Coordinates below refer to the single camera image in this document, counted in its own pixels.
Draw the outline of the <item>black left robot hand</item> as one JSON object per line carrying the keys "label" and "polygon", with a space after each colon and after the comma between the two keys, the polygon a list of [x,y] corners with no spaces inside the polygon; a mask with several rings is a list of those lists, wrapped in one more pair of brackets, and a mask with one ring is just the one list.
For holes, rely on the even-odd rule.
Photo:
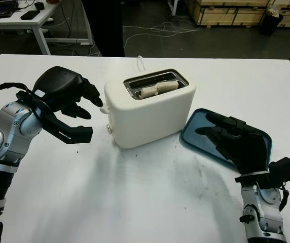
{"label": "black left robot hand", "polygon": [[45,71],[34,84],[32,93],[41,99],[53,112],[82,119],[91,119],[91,114],[78,106],[81,98],[102,107],[100,93],[82,75],[61,66]]}

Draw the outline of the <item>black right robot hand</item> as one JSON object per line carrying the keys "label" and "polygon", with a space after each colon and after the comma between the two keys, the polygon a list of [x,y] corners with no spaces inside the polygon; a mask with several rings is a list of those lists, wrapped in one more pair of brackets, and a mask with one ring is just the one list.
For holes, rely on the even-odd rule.
{"label": "black right robot hand", "polygon": [[195,132],[206,136],[225,159],[233,162],[239,173],[266,170],[268,153],[261,130],[235,117],[214,112],[205,117],[214,126],[197,128]]}

